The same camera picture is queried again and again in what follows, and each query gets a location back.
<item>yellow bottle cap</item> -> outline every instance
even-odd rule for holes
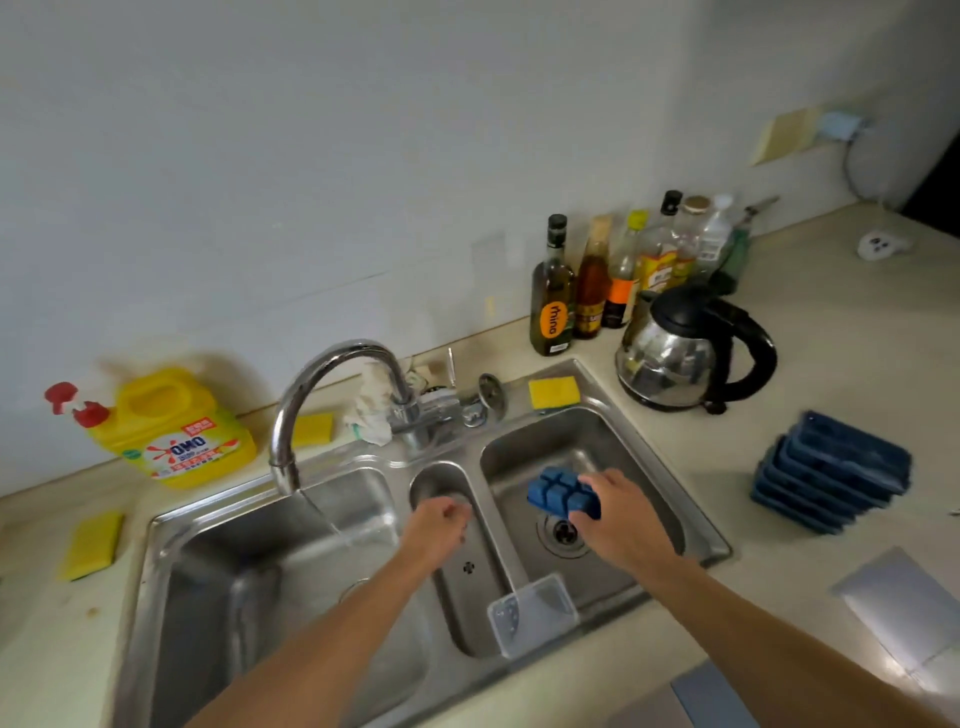
[[[633,209],[627,217],[627,227],[630,230],[641,231],[647,227],[647,218],[650,213],[645,209]]]

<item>beige countertop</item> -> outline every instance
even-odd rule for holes
[[[912,691],[913,681],[828,589],[890,546],[902,546],[960,595],[960,520],[949,515],[960,507],[960,242],[890,215],[884,225],[913,239],[914,252],[866,263],[853,249],[877,215],[869,206],[847,207],[760,238],[732,300],[770,332],[780,366],[758,395],[721,417],[701,410],[661,414],[630,400],[613,372],[618,332],[577,342],[564,356],[597,378],[732,544],[733,558],[711,570],[717,579]],[[549,364],[533,352],[526,330],[526,321],[518,321],[456,342],[458,376],[490,371],[507,381]],[[746,358],[737,351],[735,372]],[[307,408],[345,402],[355,388],[355,380],[333,384],[314,393]],[[814,536],[752,503],[757,460],[807,408],[909,449],[915,463],[909,494],[836,537]],[[255,436],[269,417],[249,416]],[[176,492],[115,461],[0,499],[0,725],[109,725],[147,523],[266,471],[261,451],[243,471]],[[116,563],[59,582],[73,526],[108,508],[127,514]],[[427,724],[600,724],[704,657],[651,602]]]

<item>stainless steel kettle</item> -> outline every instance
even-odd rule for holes
[[[756,394],[777,369],[777,349],[767,332],[704,284],[664,291],[645,320],[631,323],[616,352],[617,377],[631,397],[662,412],[702,404],[710,414],[722,414],[727,402]],[[727,382],[734,337],[747,345],[754,367]]]

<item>hand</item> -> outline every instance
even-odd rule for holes
[[[679,558],[657,511],[639,486],[617,470],[586,473],[580,480],[600,498],[600,520],[570,511],[570,522],[601,558],[641,584]]]
[[[426,578],[464,541],[472,515],[468,504],[457,503],[452,497],[422,501],[403,529],[396,557]]]

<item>forearm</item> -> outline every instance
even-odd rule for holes
[[[188,728],[336,726],[377,648],[427,576],[395,557],[368,583],[235,680]]]
[[[763,726],[950,726],[825,644],[677,559],[635,578],[693,636]]]

